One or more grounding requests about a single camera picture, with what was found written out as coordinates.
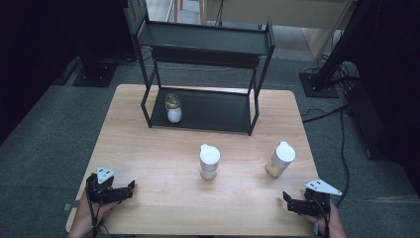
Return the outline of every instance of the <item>small jar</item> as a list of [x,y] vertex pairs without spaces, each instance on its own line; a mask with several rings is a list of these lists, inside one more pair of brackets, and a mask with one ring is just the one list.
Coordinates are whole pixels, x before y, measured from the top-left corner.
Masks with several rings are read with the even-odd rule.
[[167,119],[171,123],[179,122],[182,119],[181,99],[176,93],[169,93],[164,99]]

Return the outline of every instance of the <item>wooden table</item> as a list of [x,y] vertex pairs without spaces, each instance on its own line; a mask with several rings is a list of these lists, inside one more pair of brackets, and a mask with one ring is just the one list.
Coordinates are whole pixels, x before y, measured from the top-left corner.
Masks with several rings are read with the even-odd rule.
[[[222,22],[302,28],[317,60],[345,19],[353,0],[229,0],[223,2]],[[205,1],[206,21],[216,21],[222,0]]]
[[[285,190],[302,199],[304,184],[318,178],[292,92],[261,91],[261,115],[252,136],[149,128],[140,107],[144,93],[143,85],[117,88],[76,198],[97,166],[116,172],[114,187],[136,180],[133,198],[114,208],[106,224],[111,234],[312,234],[306,220],[287,211],[281,195]],[[148,110],[156,94],[153,88]],[[264,165],[282,140],[297,156],[280,178],[272,178]],[[220,150],[214,179],[200,176],[202,144]]]

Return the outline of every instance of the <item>gray carpet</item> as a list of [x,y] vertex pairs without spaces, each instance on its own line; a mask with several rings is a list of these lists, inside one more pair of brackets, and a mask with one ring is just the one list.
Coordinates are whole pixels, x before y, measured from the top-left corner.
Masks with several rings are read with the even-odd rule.
[[[310,109],[329,112],[344,105],[343,96],[305,96],[298,73],[314,66],[273,59],[263,88],[293,91],[302,119],[323,114]],[[164,83],[248,87],[251,77],[246,70],[182,67],[161,68]],[[116,86],[142,83],[134,64],[119,65],[109,88],[73,87],[74,77],[64,86],[51,86],[0,148],[0,237],[66,236],[69,212],[62,205],[77,194]],[[419,237],[420,202],[403,168],[368,160],[361,133],[347,114],[344,127],[350,187],[340,210],[349,237]],[[320,178],[343,190],[340,113],[306,123],[305,130]]]

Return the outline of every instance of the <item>jar lid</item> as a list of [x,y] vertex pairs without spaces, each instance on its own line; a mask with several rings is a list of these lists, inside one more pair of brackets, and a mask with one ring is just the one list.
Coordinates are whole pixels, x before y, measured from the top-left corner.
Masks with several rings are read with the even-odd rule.
[[169,93],[164,99],[164,105],[167,109],[175,109],[181,105],[181,99],[176,93]]

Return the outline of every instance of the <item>black stand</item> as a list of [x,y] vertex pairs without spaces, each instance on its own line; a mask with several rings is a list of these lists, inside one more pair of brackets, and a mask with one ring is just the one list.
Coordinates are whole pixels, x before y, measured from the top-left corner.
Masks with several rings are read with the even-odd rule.
[[314,77],[316,73],[299,73],[300,82],[302,83],[303,90],[307,97],[327,97],[327,98],[338,98],[339,94],[337,93],[334,85],[323,89],[315,89],[315,80]]

